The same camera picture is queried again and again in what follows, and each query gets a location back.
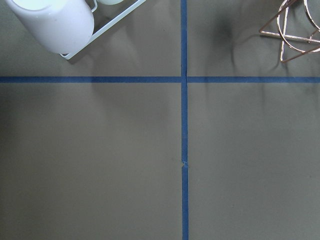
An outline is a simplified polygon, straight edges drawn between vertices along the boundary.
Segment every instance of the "white ceramic object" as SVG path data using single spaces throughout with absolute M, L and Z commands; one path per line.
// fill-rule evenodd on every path
M 47 50 L 68 54 L 81 50 L 94 31 L 85 0 L 5 0 L 21 23 Z
M 124 0 L 97 0 L 97 1 L 105 5 L 115 5 L 123 2 Z

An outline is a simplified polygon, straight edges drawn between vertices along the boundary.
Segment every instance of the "triangular wire frame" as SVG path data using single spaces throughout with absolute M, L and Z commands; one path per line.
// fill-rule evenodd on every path
M 319 50 L 320 46 L 317 45 L 316 47 L 310 49 L 310 50 L 298 50 L 298 52 L 300 52 L 299 54 L 293 56 L 293 57 L 290 57 L 290 58 L 287 58 L 287 59 L 284 59 L 284 52 L 285 52 L 285 46 L 288 45 L 288 47 L 292 48 L 290 46 L 290 44 L 288 43 L 287 39 L 291 39 L 291 40 L 296 40 L 296 41 L 302 41 L 302 42 L 306 42 L 306 43 L 318 43 L 320 44 L 320 40 L 316 40 L 316 39 L 313 39 L 313 35 L 315 33 L 318 32 L 318 30 L 314 31 L 312 33 L 312 35 L 310 36 L 310 38 L 305 38 L 305 37 L 300 37 L 300 36 L 294 36 L 294 35 L 288 35 L 286 34 L 286 30 L 287 30 L 287 21 L 288 21 L 288 12 L 289 12 L 289 7 L 291 5 L 293 5 L 295 2 L 297 2 L 299 0 L 285 0 L 283 2 L 283 5 L 285 4 L 285 7 L 283 8 L 280 8 L 280 10 L 278 11 L 278 13 L 273 16 L 265 25 L 263 25 L 262 28 L 260 28 L 259 32 L 260 34 L 262 35 L 266 35 L 266 36 L 270 36 L 270 37 L 275 37 L 275 38 L 281 38 L 282 41 L 281 41 L 281 52 L 280 52 L 280 62 L 281 63 L 287 63 L 293 59 L 296 59 L 302 55 L 305 55 L 305 54 L 308 54 L 308 53 L 311 53 L 311 52 L 315 52 L 316 50 Z M 265 31 L 264 29 L 269 26 L 275 19 L 278 18 L 278 16 L 280 16 L 281 14 L 284 14 L 284 19 L 283 19 L 283 25 L 282 25 L 282 34 L 280 34 L 279 32 L 271 32 L 271 31 Z

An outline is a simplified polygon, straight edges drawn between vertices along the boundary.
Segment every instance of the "vertical blue tape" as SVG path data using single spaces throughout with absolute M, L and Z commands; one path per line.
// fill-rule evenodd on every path
M 188 193 L 188 24 L 187 0 L 181 0 L 181 157 L 182 157 L 182 239 L 189 240 Z

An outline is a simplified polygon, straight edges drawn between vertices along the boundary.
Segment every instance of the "metal wire frame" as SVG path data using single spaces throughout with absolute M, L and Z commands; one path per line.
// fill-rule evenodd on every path
M 315 23 L 315 21 L 313 20 L 311 14 L 310 14 L 309 7 L 308 7 L 308 0 L 303 0 L 304 11 L 305 11 L 305 14 L 306 14 L 309 22 L 312 24 L 312 26 L 314 28 L 316 28 L 316 30 L 311 34 L 311 36 L 309 38 L 286 34 L 289 8 L 290 8 L 290 6 L 292 6 L 297 1 L 299 1 L 299 0 L 284 0 L 283 3 L 281 4 L 280 8 L 279 8 L 278 13 L 275 16 L 273 16 L 259 30 L 260 34 L 262 34 L 262 35 L 266 35 L 266 36 L 270 36 L 270 37 L 277 37 L 277 38 L 281 38 L 282 39 L 282 41 L 281 41 L 281 51 L 280 51 L 280 57 L 279 57 L 281 63 L 287 63 L 287 62 L 289 62 L 289 61 L 291 61 L 293 59 L 296 59 L 296 58 L 298 58 L 298 57 L 300 57 L 302 55 L 306 55 L 308 53 L 316 53 L 316 52 L 320 51 L 320 40 L 313 39 L 314 35 L 317 32 L 320 32 L 320 27 Z M 283 19 L 283 25 L 281 27 L 280 26 L 280 15 L 282 13 L 284 13 L 284 19 Z M 265 31 L 264 28 L 266 28 L 266 26 L 268 26 L 274 19 L 276 19 L 278 33 Z M 310 50 L 302 50 L 302 49 L 299 49 L 299 48 L 293 46 L 291 43 L 289 43 L 288 39 L 296 40 L 296 41 L 302 41 L 302 42 L 306 42 L 306 43 L 315 43 L 315 44 L 319 44 L 319 45 L 317 45 L 314 48 L 311 48 Z M 299 54 L 295 55 L 293 57 L 290 57 L 288 59 L 284 59 L 284 52 L 285 52 L 285 46 L 286 45 L 289 48 L 299 52 Z

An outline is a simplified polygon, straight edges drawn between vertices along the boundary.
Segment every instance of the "white metal bar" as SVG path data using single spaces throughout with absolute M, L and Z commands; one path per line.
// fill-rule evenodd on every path
M 131 6 L 129 6 L 126 10 L 121 12 L 119 15 L 117 15 L 114 19 L 109 21 L 106 25 L 101 27 L 98 31 L 96 31 L 90 38 L 89 42 L 82 48 L 84 49 L 86 46 L 88 46 L 90 43 L 92 43 L 94 40 L 96 40 L 99 36 L 101 36 L 104 32 L 106 32 L 108 29 L 110 29 L 113 25 L 118 23 L 121 19 L 123 19 L 125 16 L 127 16 L 129 13 L 131 13 L 133 10 L 135 10 L 137 7 L 139 7 L 141 4 L 143 4 L 146 0 L 137 0 L 135 3 L 133 3 Z M 76 54 L 78 54 L 81 50 L 74 52 L 74 53 L 68 53 L 68 54 L 61 54 L 61 56 L 67 60 L 74 57 Z

